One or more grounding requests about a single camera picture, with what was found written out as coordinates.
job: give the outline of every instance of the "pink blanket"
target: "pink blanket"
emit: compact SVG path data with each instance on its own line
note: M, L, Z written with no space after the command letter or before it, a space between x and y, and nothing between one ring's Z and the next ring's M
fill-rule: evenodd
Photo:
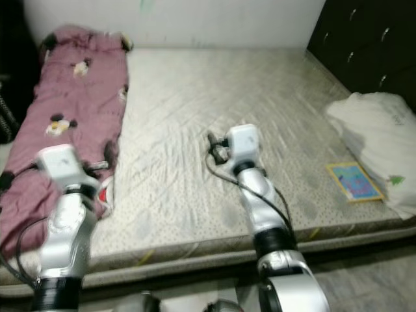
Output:
M65 26L54 32L53 42L5 171L19 172L41 149L70 143L83 161L112 159L112 166L100 172L104 181L114 173L127 92L121 37ZM40 172L26 172L13 180L0 199L1 248L6 257L14 255L20 231L48 216L59 196ZM96 201L97 216L104 212L105 205ZM22 250L39 247L45 228L35 226L23 239Z

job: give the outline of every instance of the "mattress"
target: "mattress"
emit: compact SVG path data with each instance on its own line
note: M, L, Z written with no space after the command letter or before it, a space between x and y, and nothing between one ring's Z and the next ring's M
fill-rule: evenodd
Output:
M111 216L92 237L84 287L255 259L239 190L209 174L208 130L261 132L261 160L289 204L303 252L416 234L381 201L348 203L326 171L354 161L324 118L349 95L298 50L136 49L119 139ZM34 274L36 252L23 254ZM30 290L0 269L0 294Z

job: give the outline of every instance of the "black cable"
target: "black cable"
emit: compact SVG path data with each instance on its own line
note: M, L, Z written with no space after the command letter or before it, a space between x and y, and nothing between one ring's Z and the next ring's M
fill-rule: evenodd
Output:
M18 176L20 176L22 173L28 171L28 170L32 170L32 169L37 169L37 165L35 164L31 164L30 166L20 170L19 172L17 172L13 179L17 178ZM1 190L0 192L0 196L4 193L4 191L6 190ZM5 259L3 253L1 252L1 245L0 245L0 263L1 265L3 265L15 278L17 278L18 280L20 280L22 283L27 284L30 288L35 289L35 284L31 279L26 278L22 273L20 273L19 271L17 271L13 266L11 266L8 261Z
M216 172L214 169L211 168L211 166L209 166L208 163L208 156L209 156L209 152L207 152L207 154L205 155L205 165L207 166L208 171L213 174L216 177L219 177L220 179L230 182L244 190L247 190L248 192L250 192L252 195L254 195L255 197L259 198L260 200L264 201L267 205L269 205L273 210L275 210L275 212L277 212L279 214L279 216L283 219L283 221L285 222L285 225L287 226L289 232L291 233L291 235L293 236L293 239L296 240L296 237L294 236L294 231L293 231L293 227L292 227L292 218L291 218L291 214L289 212L289 206L287 205L287 201L284 198L283 194L276 188L274 187L274 190L276 191L276 193L278 193L278 196L280 197L280 199L283 202L283 205L285 206L285 210L287 213L287 217L272 203L270 202L267 198L265 198L263 195L260 195L259 193L255 192L254 190L252 190L250 187L247 187L246 185L238 182L236 179L232 179L230 177L227 177L226 175L222 175L219 174L218 172Z
M17 271L13 266L11 266L7 260L4 258L3 253L0 252L0 263L3 265L15 278L20 280L22 283L27 284L30 288L35 289L35 284L32 281L29 281L19 271Z
M16 261L18 263L18 267L19 267L19 271L21 273L21 275L23 275L26 279L28 279L29 281L32 281L33 283L35 283L36 279L34 277L32 277L29 273L26 272L25 268L23 267L21 261L20 261L20 255L21 255L21 240L24 236L24 234L26 233L26 231L28 229L30 229L31 227L33 227L34 225L36 225L37 223L44 221L47 219L47 216L45 216L44 218L38 219L30 224L28 224L27 226L25 226L23 228L23 230L20 232L19 234L19 238L18 238L18 242L16 243Z

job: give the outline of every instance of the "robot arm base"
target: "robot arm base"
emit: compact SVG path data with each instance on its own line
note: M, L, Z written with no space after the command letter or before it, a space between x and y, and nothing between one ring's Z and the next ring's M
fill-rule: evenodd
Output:
M309 274L266 278L259 285L262 312L329 312L316 279Z

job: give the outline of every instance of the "dark cabinet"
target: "dark cabinet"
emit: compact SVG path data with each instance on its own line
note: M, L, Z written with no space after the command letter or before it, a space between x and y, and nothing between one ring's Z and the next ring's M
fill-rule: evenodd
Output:
M308 50L352 92L401 95L416 111L416 1L327 0Z
M8 122L1 109L4 105L18 124L23 121L39 74L37 48L25 22L22 1L0 0L0 122ZM4 142L1 136L0 129L0 141Z

